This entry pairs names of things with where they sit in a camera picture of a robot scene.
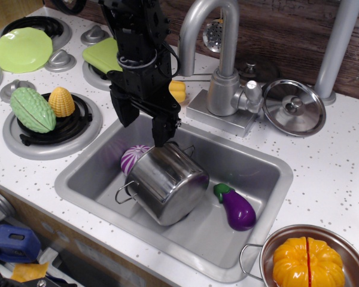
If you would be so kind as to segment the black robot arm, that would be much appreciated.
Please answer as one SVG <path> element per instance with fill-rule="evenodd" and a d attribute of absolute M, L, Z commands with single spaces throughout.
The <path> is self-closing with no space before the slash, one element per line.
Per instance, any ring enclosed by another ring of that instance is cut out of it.
<path fill-rule="evenodd" d="M 117 41 L 121 71 L 109 71 L 110 94 L 118 119 L 129 126 L 145 112 L 152 117 L 154 144 L 173 138 L 181 120 L 180 105 L 169 92 L 174 77 L 173 49 L 165 41 L 169 19 L 158 1 L 99 1 Z"/>

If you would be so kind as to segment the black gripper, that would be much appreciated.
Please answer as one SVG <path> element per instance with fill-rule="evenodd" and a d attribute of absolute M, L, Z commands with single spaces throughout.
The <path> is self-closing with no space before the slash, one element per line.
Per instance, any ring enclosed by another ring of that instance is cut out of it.
<path fill-rule="evenodd" d="M 162 147 L 175 136 L 181 125 L 180 106 L 169 92 L 172 80 L 172 51 L 158 49 L 147 61 L 131 60 L 117 54 L 122 72 L 109 71 L 111 101 L 118 119 L 128 127 L 144 111 L 153 117 L 152 133 L 156 147 Z"/>

